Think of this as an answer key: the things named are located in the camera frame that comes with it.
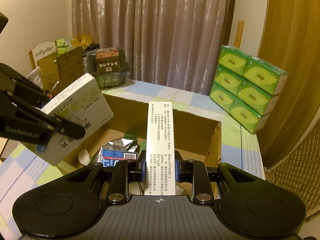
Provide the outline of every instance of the quilted fabric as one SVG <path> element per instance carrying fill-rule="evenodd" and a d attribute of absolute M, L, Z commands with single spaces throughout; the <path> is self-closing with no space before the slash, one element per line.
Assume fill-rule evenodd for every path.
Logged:
<path fill-rule="evenodd" d="M 302 142 L 274 167 L 266 178 L 302 199 L 307 217 L 320 210 L 320 119 Z"/>

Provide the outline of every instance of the green tissue pack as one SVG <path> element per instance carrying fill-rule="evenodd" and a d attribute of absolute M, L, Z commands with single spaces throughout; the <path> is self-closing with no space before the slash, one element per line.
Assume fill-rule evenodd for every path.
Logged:
<path fill-rule="evenodd" d="M 218 65 L 214 81 L 235 96 L 238 93 L 241 80 L 242 77 L 240 77 L 239 75 L 233 73 L 232 71 L 224 68 L 221 65 Z"/>
<path fill-rule="evenodd" d="M 282 91 L 288 74 L 261 58 L 249 57 L 243 76 L 270 95 L 276 95 Z"/>
<path fill-rule="evenodd" d="M 213 82 L 210 98 L 228 113 L 236 96 Z"/>
<path fill-rule="evenodd" d="M 242 76 L 249 55 L 232 46 L 222 46 L 219 64 Z"/>
<path fill-rule="evenodd" d="M 262 129 L 269 117 L 269 115 L 262 116 L 258 114 L 238 98 L 234 100 L 229 114 L 250 133 L 255 133 Z"/>
<path fill-rule="evenodd" d="M 243 79 L 237 97 L 261 115 L 269 114 L 279 95 L 271 96 L 250 81 Z"/>

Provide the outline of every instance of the white plastic object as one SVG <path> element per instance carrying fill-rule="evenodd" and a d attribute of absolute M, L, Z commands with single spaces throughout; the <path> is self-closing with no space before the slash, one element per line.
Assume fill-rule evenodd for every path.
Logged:
<path fill-rule="evenodd" d="M 78 160 L 83 165 L 86 166 L 90 162 L 90 155 L 86 149 L 82 149 L 78 154 Z"/>

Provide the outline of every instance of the gray ribbed surface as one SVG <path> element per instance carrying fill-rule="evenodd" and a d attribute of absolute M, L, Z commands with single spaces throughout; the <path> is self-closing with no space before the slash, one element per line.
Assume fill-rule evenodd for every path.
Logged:
<path fill-rule="evenodd" d="M 125 205 L 109 207 L 92 228 L 69 239 L 247 239 L 226 228 L 210 207 L 193 205 L 187 196 L 162 196 L 161 203 L 158 198 L 133 196 Z"/>

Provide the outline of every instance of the white box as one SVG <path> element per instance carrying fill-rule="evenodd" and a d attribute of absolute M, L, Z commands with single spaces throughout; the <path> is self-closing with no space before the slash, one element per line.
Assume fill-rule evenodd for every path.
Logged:
<path fill-rule="evenodd" d="M 113 112 L 95 78 L 88 73 L 60 92 L 41 111 L 56 114 L 86 128 L 86 134 L 80 140 L 56 133 L 47 146 L 23 143 L 29 150 L 54 166 L 113 117 Z"/>
<path fill-rule="evenodd" d="M 149 103 L 145 195 L 176 194 L 172 102 Z"/>

